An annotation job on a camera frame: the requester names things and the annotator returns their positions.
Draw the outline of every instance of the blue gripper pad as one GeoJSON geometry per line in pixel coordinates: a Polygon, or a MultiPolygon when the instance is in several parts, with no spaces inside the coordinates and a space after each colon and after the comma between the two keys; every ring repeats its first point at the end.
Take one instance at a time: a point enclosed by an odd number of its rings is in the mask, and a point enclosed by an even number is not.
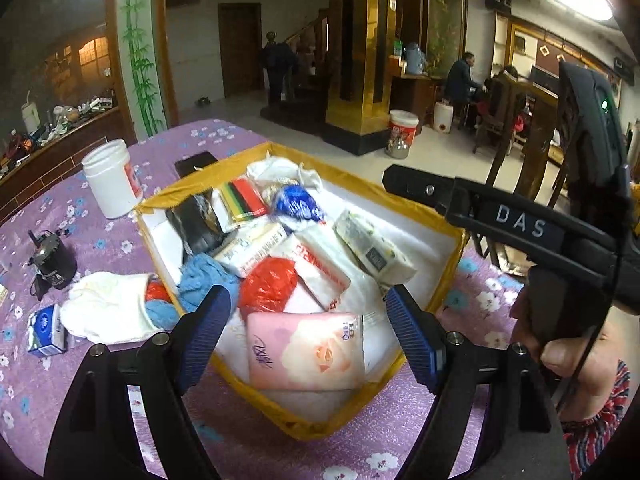
{"type": "Polygon", "coordinates": [[[231,308],[231,296],[228,290],[223,286],[213,286],[196,311],[184,316],[194,317],[193,321],[187,325],[191,334],[184,343],[180,356],[180,367],[175,383],[179,395],[182,396],[188,388],[200,381],[211,354],[218,344],[218,339],[229,321],[231,308]]]}
{"type": "Polygon", "coordinates": [[[404,285],[396,285],[386,294],[386,314],[415,380],[436,394],[447,359],[444,329],[433,314],[418,307],[404,285]]]}

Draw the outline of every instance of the pink tissue pack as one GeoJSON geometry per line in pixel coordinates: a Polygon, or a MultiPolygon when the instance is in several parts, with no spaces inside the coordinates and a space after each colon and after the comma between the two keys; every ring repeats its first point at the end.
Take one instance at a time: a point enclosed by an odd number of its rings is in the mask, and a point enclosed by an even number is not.
{"type": "Polygon", "coordinates": [[[361,316],[255,312],[246,337],[254,388],[322,392],[365,383],[361,316]]]}

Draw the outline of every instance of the gold pillar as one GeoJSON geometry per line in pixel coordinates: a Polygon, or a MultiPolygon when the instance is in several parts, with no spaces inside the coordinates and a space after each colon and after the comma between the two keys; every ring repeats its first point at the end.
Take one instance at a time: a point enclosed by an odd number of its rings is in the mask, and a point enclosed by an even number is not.
{"type": "Polygon", "coordinates": [[[386,130],[396,0],[329,0],[329,6],[331,83],[326,122],[346,130],[345,135],[386,130]]]}

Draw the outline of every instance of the human hand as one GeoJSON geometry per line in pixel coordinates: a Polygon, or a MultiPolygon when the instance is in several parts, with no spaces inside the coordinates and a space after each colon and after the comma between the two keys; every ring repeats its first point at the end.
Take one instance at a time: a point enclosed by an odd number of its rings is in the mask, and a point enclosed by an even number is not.
{"type": "MultiPolygon", "coordinates": [[[[511,307],[510,316],[517,320],[511,342],[523,343],[536,361],[542,362],[556,375],[571,377],[587,346],[587,338],[558,339],[543,347],[531,331],[529,314],[525,287],[511,307]]],[[[617,341],[615,328],[607,320],[580,371],[577,391],[560,413],[561,421],[580,422],[594,417],[603,409],[618,374],[620,350],[617,341]]]]}

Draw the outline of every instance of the blue towel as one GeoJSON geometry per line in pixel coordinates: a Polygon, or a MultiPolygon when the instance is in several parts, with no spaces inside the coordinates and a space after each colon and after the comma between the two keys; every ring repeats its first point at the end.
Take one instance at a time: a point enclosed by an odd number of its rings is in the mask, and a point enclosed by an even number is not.
{"type": "Polygon", "coordinates": [[[180,319],[180,315],[175,307],[164,300],[147,301],[145,303],[145,310],[151,323],[167,332],[171,332],[180,319]]]}
{"type": "Polygon", "coordinates": [[[182,267],[182,279],[178,285],[178,299],[183,309],[193,312],[214,285],[222,285],[231,296],[231,314],[238,306],[240,280],[206,253],[196,254],[182,267]]]}

